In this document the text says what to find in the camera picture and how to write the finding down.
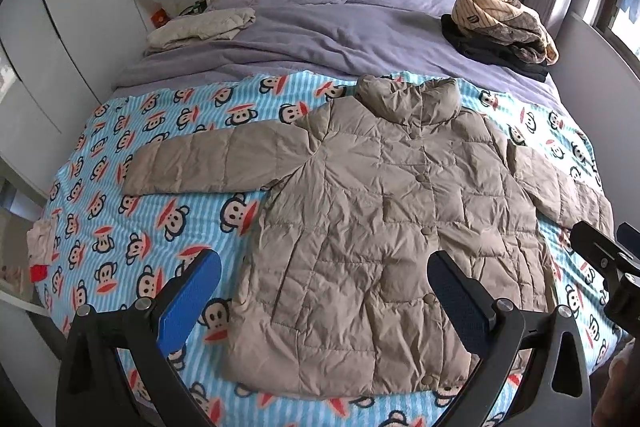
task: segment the jacket collar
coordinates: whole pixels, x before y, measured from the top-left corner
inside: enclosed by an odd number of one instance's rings
[[[373,114],[402,125],[440,123],[460,112],[460,90],[453,78],[418,85],[365,75],[358,80],[356,97]]]

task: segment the beige down jacket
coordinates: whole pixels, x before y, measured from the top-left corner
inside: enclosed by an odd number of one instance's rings
[[[608,201],[460,107],[455,80],[373,77],[291,125],[247,123],[143,146],[127,194],[270,189],[231,305],[223,375],[272,394],[460,384],[471,355],[426,277],[446,250],[494,297],[554,305],[536,208],[607,235]]]

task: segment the blue gripper pad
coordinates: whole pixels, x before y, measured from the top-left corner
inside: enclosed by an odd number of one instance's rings
[[[220,282],[222,263],[218,252],[205,249],[198,254],[198,258],[203,255],[205,258],[201,263],[198,263],[199,259],[193,261],[198,265],[194,266],[191,276],[158,320],[158,347],[164,357],[184,346],[202,309]]]
[[[495,323],[491,295],[442,250],[429,256],[427,279],[465,349],[481,359],[487,356]]]

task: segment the bolt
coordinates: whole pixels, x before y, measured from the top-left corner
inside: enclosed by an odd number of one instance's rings
[[[76,315],[79,317],[86,317],[89,313],[91,313],[91,306],[89,306],[89,304],[83,304],[78,308]]]
[[[149,297],[142,297],[134,304],[137,310],[144,311],[151,308],[151,299]]]
[[[509,299],[498,299],[497,306],[501,312],[508,313],[513,310],[513,303]]]
[[[568,319],[569,317],[571,317],[572,312],[571,312],[571,308],[569,308],[569,306],[565,306],[564,304],[558,306],[558,313],[560,314],[561,317],[564,317],[566,319]]]

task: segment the purple bed sheet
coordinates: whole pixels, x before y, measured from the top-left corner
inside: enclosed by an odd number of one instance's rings
[[[355,80],[362,74],[411,71],[463,77],[476,86],[508,92],[562,114],[550,75],[541,83],[500,66],[460,55],[442,36],[440,16],[449,2],[430,12],[360,4],[255,7],[256,21],[232,41],[194,44],[151,55],[116,82],[114,97],[140,95],[169,87],[193,87],[241,80],[257,73],[280,76],[310,70]]]

